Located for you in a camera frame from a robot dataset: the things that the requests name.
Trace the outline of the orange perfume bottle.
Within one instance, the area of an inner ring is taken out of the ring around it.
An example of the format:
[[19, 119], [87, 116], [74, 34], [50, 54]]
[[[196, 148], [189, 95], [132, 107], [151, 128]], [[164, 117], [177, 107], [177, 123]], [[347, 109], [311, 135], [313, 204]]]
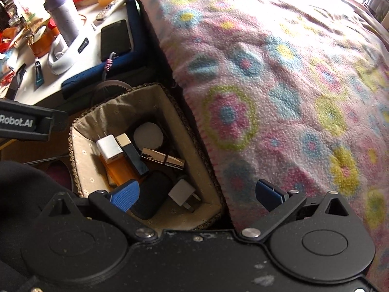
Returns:
[[102, 155], [99, 156], [107, 175], [115, 183], [115, 186], [119, 187], [130, 180], [138, 181], [140, 179], [139, 174], [133, 169], [131, 164], [125, 157], [120, 157], [110, 164], [108, 164]]

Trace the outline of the white usb charger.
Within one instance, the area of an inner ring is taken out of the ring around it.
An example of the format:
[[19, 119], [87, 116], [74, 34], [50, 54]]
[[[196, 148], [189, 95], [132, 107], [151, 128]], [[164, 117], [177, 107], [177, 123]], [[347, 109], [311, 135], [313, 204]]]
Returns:
[[196, 206], [201, 203], [201, 198], [196, 193], [196, 189], [185, 179], [180, 179], [169, 191], [168, 196], [180, 207], [184, 207], [189, 212], [194, 212]]

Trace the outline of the white round compact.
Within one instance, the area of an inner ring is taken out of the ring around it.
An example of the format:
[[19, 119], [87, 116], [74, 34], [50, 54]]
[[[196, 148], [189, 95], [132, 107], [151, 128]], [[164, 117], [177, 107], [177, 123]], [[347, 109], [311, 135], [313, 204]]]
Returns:
[[151, 122], [143, 123], [137, 127], [133, 134], [134, 143], [142, 151], [143, 148], [156, 150], [164, 142], [164, 134], [161, 128]]

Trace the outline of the black oval case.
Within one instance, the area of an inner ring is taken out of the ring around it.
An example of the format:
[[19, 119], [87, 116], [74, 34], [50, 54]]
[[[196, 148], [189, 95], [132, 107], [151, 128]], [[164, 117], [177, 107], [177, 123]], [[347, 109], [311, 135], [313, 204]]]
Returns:
[[142, 220], [154, 217], [168, 199], [168, 194], [184, 174], [173, 171], [152, 170], [140, 184], [139, 199], [130, 211]]

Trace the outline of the white charger plug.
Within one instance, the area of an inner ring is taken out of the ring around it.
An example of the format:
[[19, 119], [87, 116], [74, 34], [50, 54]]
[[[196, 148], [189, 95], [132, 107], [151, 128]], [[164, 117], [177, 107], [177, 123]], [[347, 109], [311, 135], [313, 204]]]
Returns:
[[113, 135], [107, 135], [96, 141], [97, 149], [107, 164], [123, 157], [123, 151]]

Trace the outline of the teal cream tube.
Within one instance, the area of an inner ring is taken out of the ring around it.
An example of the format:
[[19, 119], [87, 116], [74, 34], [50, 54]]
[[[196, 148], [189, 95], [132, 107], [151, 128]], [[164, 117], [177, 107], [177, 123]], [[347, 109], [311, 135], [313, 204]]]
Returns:
[[38, 89], [41, 85], [44, 84], [42, 65], [38, 58], [35, 58], [34, 60], [34, 68], [35, 68], [35, 88]]

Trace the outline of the woven basket with cloth liner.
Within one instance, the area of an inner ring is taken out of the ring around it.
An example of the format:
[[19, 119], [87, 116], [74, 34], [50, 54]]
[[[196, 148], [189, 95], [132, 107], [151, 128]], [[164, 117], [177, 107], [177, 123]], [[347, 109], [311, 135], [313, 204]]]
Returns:
[[139, 194], [121, 204], [156, 231], [205, 229], [222, 213], [204, 154], [160, 85], [140, 86], [85, 112], [71, 126], [69, 144], [79, 195], [134, 182]]

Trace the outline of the white bottle pouch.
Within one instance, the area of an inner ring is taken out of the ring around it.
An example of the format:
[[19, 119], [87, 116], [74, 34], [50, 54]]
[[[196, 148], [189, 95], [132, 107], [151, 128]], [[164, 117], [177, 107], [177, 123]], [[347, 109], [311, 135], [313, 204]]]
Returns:
[[67, 72], [76, 63], [89, 45], [93, 31], [94, 27], [91, 24], [86, 25], [69, 46], [61, 34], [56, 37], [47, 56], [48, 67], [54, 75]]

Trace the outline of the orange round container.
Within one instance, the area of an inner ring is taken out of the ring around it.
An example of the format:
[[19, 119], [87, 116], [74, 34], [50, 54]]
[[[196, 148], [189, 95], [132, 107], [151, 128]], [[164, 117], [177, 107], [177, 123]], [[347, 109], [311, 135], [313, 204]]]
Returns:
[[60, 35], [59, 29], [52, 18], [29, 35], [27, 44], [34, 57], [40, 58], [47, 54], [58, 35]]

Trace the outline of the lavender thermos bottle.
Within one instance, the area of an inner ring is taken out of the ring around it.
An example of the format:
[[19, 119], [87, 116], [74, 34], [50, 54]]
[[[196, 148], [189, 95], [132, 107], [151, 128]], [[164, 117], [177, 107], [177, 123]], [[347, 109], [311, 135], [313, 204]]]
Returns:
[[45, 0], [44, 8], [51, 15], [66, 44], [70, 46], [82, 28], [82, 21], [73, 0]]

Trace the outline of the black smartphone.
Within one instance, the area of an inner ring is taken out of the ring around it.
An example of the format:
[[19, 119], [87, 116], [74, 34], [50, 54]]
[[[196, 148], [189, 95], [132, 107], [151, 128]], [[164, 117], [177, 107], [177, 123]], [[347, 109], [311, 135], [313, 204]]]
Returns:
[[120, 20], [101, 29], [100, 59], [106, 61], [114, 52], [118, 56], [131, 51], [130, 35], [126, 20]]

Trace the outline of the floral fleece blanket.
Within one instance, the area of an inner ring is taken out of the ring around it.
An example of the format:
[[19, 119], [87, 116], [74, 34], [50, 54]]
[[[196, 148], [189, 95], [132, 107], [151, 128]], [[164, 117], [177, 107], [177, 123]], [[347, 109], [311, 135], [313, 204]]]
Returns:
[[194, 115], [233, 225], [265, 179], [340, 192], [388, 290], [388, 35], [342, 0], [138, 0]]

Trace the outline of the white remote control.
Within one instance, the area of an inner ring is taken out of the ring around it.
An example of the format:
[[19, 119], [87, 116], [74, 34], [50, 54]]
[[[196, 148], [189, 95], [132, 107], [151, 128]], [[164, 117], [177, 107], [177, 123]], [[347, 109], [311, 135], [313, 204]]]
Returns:
[[113, 0], [96, 15], [95, 21], [104, 22], [104, 20], [106, 20], [113, 12], [115, 12], [120, 6], [122, 6], [125, 1], [126, 0]]

